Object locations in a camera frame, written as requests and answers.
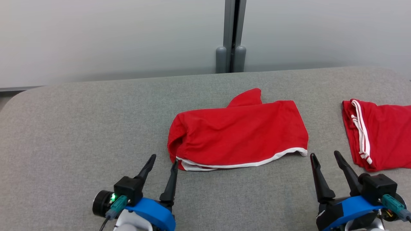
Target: red cloth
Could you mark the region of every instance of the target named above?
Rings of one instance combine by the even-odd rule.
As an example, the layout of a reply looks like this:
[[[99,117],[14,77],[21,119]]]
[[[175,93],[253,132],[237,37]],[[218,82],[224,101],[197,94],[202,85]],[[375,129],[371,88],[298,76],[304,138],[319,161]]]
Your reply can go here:
[[[357,99],[342,106],[355,164],[370,172],[411,168],[411,106],[377,106]]]
[[[179,169],[210,171],[260,166],[286,153],[307,155],[308,133],[293,101],[263,104],[258,88],[236,96],[226,108],[178,114],[168,150]]]

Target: wire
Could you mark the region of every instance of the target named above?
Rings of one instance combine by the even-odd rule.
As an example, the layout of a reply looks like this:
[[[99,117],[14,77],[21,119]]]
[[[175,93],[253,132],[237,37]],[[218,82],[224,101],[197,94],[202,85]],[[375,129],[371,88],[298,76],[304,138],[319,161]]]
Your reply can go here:
[[[100,227],[100,230],[99,230],[99,231],[103,231],[104,226],[106,226],[107,221],[109,221],[109,219],[110,219],[110,216],[107,216],[107,218],[104,220],[104,222],[103,222],[102,226]]]

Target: folded garment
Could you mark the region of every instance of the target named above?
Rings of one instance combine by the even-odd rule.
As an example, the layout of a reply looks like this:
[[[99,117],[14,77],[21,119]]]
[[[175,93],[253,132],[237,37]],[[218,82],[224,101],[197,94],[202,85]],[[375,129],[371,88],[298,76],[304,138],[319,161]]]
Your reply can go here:
[[[293,101],[263,104],[258,88],[236,96],[226,108],[178,114],[168,150],[179,169],[211,171],[260,166],[286,153],[307,155],[308,133]]]
[[[342,106],[355,164],[370,172],[411,168],[411,106],[377,106],[357,99]]]

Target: teal connector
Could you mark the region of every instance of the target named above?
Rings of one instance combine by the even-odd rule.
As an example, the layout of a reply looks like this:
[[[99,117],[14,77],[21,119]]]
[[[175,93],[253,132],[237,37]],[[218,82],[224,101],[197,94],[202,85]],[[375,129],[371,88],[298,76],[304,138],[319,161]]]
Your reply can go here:
[[[404,205],[397,201],[394,197],[385,194],[381,203],[387,209],[393,211],[404,222],[411,222],[411,213],[405,209]]]
[[[106,218],[110,216],[110,220],[113,220],[117,215],[123,211],[123,209],[127,206],[128,199],[126,196],[120,196],[110,207],[110,209],[106,212]]]

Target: robotic arm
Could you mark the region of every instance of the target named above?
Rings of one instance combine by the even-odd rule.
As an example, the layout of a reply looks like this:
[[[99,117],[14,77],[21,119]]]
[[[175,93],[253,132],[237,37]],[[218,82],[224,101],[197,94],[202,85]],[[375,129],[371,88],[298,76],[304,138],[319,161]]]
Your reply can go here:
[[[177,183],[178,161],[171,167],[171,174],[159,201],[143,197],[143,187],[151,171],[156,155],[152,155],[140,173],[134,178],[124,176],[114,185],[114,192],[100,191],[93,202],[93,213],[105,217],[100,230],[108,220],[117,219],[116,231],[174,231],[172,212]]]
[[[334,152],[350,187],[350,197],[335,199],[321,173],[314,153],[310,155],[317,200],[320,203],[316,218],[320,231],[349,231],[356,229],[385,230],[385,221],[410,221],[404,200],[397,194],[397,183],[384,174],[358,176],[338,151]]]

